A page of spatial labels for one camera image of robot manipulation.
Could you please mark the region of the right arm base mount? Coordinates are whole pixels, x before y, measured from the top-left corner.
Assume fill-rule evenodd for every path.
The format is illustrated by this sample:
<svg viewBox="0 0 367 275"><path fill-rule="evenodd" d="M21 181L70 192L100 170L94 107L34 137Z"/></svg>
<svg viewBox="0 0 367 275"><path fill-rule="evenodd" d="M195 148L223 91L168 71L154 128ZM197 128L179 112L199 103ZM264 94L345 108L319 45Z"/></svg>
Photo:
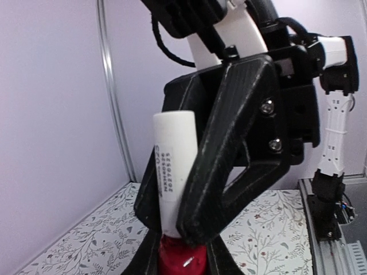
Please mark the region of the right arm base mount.
<svg viewBox="0 0 367 275"><path fill-rule="evenodd" d="M345 194L343 175L326 175L318 169L311 181L312 194L307 196L317 241L341 238L340 225L351 223L356 210Z"/></svg>

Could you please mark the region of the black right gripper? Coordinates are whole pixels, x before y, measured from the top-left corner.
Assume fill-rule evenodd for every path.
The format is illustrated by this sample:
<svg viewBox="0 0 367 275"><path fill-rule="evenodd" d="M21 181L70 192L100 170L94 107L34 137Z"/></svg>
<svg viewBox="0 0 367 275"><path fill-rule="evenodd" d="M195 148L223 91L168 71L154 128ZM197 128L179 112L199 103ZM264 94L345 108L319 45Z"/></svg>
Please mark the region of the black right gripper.
<svg viewBox="0 0 367 275"><path fill-rule="evenodd" d="M181 76L164 88L164 111L193 111L198 153L177 229L196 247L216 238L320 143L313 65L288 46Z"/></svg>

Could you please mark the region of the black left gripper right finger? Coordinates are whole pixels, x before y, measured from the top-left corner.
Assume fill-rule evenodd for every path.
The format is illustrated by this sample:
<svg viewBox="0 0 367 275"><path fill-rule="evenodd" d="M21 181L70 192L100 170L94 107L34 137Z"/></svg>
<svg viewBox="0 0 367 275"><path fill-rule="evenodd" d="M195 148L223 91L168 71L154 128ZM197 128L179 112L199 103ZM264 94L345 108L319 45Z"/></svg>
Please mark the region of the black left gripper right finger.
<svg viewBox="0 0 367 275"><path fill-rule="evenodd" d="M243 275L223 240L213 240L207 246L206 274Z"/></svg>

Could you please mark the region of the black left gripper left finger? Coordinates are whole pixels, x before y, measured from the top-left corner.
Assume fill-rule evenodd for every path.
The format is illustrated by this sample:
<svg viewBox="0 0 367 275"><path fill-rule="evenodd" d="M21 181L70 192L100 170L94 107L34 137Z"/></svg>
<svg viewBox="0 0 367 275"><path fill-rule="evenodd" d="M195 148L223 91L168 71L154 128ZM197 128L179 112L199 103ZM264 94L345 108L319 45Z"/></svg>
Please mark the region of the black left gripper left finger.
<svg viewBox="0 0 367 275"><path fill-rule="evenodd" d="M161 233L148 231L122 275L157 275Z"/></svg>

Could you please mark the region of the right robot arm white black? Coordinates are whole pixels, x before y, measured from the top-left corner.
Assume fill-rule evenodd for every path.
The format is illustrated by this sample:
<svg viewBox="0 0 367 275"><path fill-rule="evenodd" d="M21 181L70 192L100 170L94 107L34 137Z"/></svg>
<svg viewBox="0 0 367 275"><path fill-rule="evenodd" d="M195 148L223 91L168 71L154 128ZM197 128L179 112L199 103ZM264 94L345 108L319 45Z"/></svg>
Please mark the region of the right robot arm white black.
<svg viewBox="0 0 367 275"><path fill-rule="evenodd" d="M307 196L318 241L341 237L343 145L357 57L271 1L145 1L160 49L195 69L165 85L135 201L149 229L203 245L323 143Z"/></svg>

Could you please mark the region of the red nail polish bottle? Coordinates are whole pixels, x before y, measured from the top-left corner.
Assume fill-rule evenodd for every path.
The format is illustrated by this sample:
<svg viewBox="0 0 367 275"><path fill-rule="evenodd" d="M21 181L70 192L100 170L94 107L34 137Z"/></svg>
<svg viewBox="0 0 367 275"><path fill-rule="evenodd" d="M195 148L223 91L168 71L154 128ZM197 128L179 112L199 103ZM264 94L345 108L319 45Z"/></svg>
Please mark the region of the red nail polish bottle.
<svg viewBox="0 0 367 275"><path fill-rule="evenodd" d="M181 238L163 235L158 249L158 274L202 275L207 270L205 245L192 248Z"/></svg>

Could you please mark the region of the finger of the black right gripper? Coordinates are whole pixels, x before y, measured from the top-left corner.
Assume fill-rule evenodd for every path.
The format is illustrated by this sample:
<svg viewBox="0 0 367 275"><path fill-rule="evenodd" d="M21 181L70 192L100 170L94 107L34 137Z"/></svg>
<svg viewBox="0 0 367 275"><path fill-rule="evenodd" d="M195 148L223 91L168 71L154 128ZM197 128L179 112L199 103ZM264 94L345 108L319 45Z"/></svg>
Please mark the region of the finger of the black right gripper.
<svg viewBox="0 0 367 275"><path fill-rule="evenodd" d="M161 229L155 155L152 150L134 203L136 217L149 229Z"/></svg>

